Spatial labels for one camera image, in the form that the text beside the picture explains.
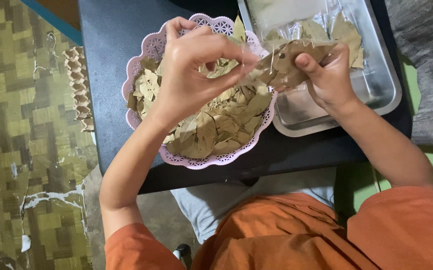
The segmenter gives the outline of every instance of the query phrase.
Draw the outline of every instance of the pile of dried leaves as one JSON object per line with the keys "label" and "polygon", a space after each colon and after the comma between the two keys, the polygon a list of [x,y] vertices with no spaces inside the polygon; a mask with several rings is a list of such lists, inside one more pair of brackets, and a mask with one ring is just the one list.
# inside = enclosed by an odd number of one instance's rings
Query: pile of dried leaves
{"label": "pile of dried leaves", "polygon": [[[230,40],[246,41],[245,28],[239,18],[235,20]],[[135,76],[133,92],[129,94],[127,107],[145,118],[158,97],[165,60],[161,63],[145,57],[141,60],[141,71]],[[199,71],[208,78],[216,78],[236,67],[236,60],[219,59],[215,69],[209,71],[205,65]],[[163,142],[172,154],[194,159],[209,155],[222,155],[247,144],[263,119],[261,113],[268,107],[272,93],[265,83],[247,80],[227,89],[205,104],[200,111],[174,127]]]}
{"label": "pile of dried leaves", "polygon": [[331,22],[329,33],[313,19],[273,29],[263,42],[263,47],[272,53],[260,61],[257,69],[261,74],[257,78],[273,87],[296,87],[309,78],[296,67],[295,58],[308,53],[321,63],[339,42],[350,48],[350,67],[363,68],[361,36],[350,21],[345,21],[342,12]]}

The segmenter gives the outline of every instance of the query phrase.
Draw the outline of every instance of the scalloped basket rim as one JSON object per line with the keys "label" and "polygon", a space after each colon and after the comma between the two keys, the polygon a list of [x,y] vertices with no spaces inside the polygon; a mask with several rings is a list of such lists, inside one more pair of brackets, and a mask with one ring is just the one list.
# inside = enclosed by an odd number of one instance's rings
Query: scalloped basket rim
{"label": "scalloped basket rim", "polygon": [[[211,18],[208,15],[202,14],[202,13],[197,13],[192,15],[189,20],[190,21],[195,21],[196,19],[199,19],[199,17],[201,17],[201,19],[204,19],[206,21],[225,21],[227,23],[232,22],[233,21],[225,16],[219,16],[216,18]],[[127,63],[127,79],[126,81],[123,83],[122,88],[121,88],[121,94],[123,96],[123,99],[127,102],[128,101],[128,97],[125,96],[125,89],[128,89],[129,87],[131,87],[131,83],[133,81],[133,73],[132,73],[132,68],[135,66],[135,64],[139,64],[139,61],[146,55],[148,55],[148,53],[145,51],[145,44],[147,43],[147,40],[151,37],[154,36],[158,36],[160,34],[162,34],[165,30],[165,26],[166,26],[166,22],[161,26],[160,30],[156,33],[151,33],[148,34],[143,41],[141,42],[141,54],[139,56],[134,56],[132,57],[128,63]],[[261,50],[262,53],[268,53],[265,50],[263,50],[261,48],[260,42],[258,40],[258,38],[256,37],[256,35],[253,32],[250,31],[245,31],[247,33],[247,35],[250,35],[251,38],[254,40],[254,43],[256,46],[259,47],[259,49]],[[188,157],[183,157],[183,156],[179,156],[179,155],[173,155],[171,153],[169,153],[166,150],[166,146],[165,145],[161,145],[160,149],[158,150],[158,152],[160,153],[162,159],[164,162],[171,164],[171,165],[180,165],[180,166],[185,166],[189,169],[194,169],[194,170],[200,170],[200,169],[204,169],[210,165],[226,165],[229,164],[231,162],[233,162],[234,160],[236,160],[240,155],[248,152],[249,150],[253,149],[255,147],[255,145],[258,143],[259,138],[260,138],[260,134],[261,132],[267,128],[270,123],[272,122],[272,119],[274,117],[274,104],[276,102],[276,97],[277,94],[273,91],[273,97],[272,100],[270,102],[270,105],[268,106],[267,109],[265,109],[263,111],[263,113],[261,114],[262,117],[267,116],[267,120],[263,121],[262,125],[255,131],[255,134],[253,135],[253,138],[250,139],[250,141],[242,146],[241,148],[229,153],[229,154],[225,154],[225,155],[219,155],[219,156],[208,156],[205,157],[204,159],[193,159],[193,158],[188,158]],[[134,112],[132,109],[128,109],[126,115],[125,115],[126,121],[128,123],[128,125],[135,130],[136,127],[139,125],[140,121],[137,117],[136,112]],[[176,159],[176,161],[173,161],[171,159],[169,159],[169,156],[173,157],[173,159]]]}

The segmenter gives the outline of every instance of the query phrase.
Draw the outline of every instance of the left hand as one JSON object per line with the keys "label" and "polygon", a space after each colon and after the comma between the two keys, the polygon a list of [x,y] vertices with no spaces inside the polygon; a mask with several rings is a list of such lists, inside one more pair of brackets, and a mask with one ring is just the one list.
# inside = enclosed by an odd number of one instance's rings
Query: left hand
{"label": "left hand", "polygon": [[[148,116],[168,130],[233,87],[258,61],[253,53],[223,35],[213,34],[210,27],[193,29],[195,26],[195,22],[181,17],[166,22],[165,73]],[[193,30],[179,37],[182,29]],[[212,79],[198,72],[204,64],[212,70],[220,58],[235,59],[240,65]]]}

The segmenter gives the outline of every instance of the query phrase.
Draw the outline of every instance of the lavender basket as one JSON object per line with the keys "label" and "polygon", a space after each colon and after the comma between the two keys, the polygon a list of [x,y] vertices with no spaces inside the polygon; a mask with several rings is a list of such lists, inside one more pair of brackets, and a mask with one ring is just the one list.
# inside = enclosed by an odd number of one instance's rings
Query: lavender basket
{"label": "lavender basket", "polygon": [[[201,27],[203,25],[209,26],[213,29],[214,32],[217,33],[223,33],[226,35],[231,35],[233,33],[233,21],[227,17],[211,18],[207,15],[198,13],[191,16],[189,20],[196,22],[197,27]],[[260,41],[258,40],[258,38],[254,33],[250,31],[246,31],[246,35],[247,35],[247,44],[249,45],[249,49],[253,53],[261,57],[268,55],[268,52],[261,47]],[[145,56],[150,56],[151,58],[160,61],[162,54],[165,51],[165,44],[166,44],[165,25],[162,25],[158,33],[149,34],[143,39],[143,42],[141,43],[141,55],[131,58],[127,64],[127,80],[125,81],[121,89],[125,101],[128,101],[127,100],[128,94],[132,91],[133,78],[141,69],[140,60]],[[173,155],[170,152],[168,152],[166,146],[163,144],[161,145],[159,150],[163,161],[172,165],[185,166],[192,170],[203,169],[213,164],[226,165],[231,163],[232,161],[236,160],[241,154],[244,154],[249,150],[251,150],[258,142],[261,132],[270,125],[274,116],[274,104],[276,101],[276,96],[277,94],[273,93],[273,98],[272,101],[270,102],[270,105],[265,111],[261,113],[263,117],[263,123],[256,130],[255,134],[253,135],[253,138],[250,139],[250,141],[244,146],[242,146],[240,149],[235,150],[226,155],[208,156],[205,157],[204,159],[202,158],[193,159],[186,156],[183,157],[180,155]],[[128,125],[133,130],[136,129],[136,127],[138,127],[138,125],[140,124],[140,120],[138,118],[137,113],[131,109],[128,109],[126,113],[126,120],[128,122]]]}

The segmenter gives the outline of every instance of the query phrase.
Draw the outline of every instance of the orange shirt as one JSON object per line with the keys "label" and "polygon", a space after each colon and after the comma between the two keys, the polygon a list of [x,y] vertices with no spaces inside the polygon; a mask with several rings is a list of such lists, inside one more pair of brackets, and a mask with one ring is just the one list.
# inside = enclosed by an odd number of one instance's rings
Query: orange shirt
{"label": "orange shirt", "polygon": [[[304,193],[239,204],[197,251],[193,270],[433,270],[433,190],[397,187],[368,198],[344,230]],[[105,245],[107,270],[184,270],[140,223]]]}

